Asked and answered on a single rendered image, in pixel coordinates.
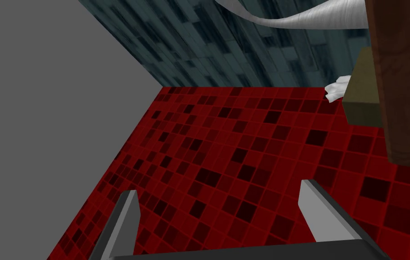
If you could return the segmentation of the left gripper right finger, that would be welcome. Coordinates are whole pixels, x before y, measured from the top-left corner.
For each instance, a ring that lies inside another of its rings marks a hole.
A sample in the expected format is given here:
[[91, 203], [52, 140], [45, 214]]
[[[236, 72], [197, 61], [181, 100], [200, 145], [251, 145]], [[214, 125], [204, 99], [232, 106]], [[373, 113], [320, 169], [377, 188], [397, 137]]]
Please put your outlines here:
[[373, 242], [370, 235], [313, 179], [301, 181], [298, 206], [316, 242]]

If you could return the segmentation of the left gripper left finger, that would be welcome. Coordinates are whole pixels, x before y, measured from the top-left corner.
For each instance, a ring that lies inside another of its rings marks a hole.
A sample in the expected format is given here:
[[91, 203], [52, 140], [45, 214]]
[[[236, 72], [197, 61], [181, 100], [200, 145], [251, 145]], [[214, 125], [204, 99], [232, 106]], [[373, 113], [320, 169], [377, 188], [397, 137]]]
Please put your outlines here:
[[137, 191], [123, 191], [93, 248], [90, 260], [117, 260], [133, 255], [139, 221]]

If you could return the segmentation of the brown wooden shelf unit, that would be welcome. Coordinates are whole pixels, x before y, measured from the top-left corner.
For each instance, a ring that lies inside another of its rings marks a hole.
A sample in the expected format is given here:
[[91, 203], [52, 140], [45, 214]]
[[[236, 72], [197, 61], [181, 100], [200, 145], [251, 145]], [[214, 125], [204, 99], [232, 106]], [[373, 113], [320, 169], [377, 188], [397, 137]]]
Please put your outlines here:
[[365, 0], [388, 160], [410, 167], [410, 0]]

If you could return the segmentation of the olive tissue box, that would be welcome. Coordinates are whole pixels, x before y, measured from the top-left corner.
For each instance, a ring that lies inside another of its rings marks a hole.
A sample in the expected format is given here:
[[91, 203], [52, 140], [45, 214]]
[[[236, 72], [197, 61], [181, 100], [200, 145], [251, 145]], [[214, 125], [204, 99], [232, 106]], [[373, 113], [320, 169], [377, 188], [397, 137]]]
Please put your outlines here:
[[325, 87], [330, 103], [340, 100], [348, 124], [382, 127], [372, 49], [362, 48], [351, 75]]

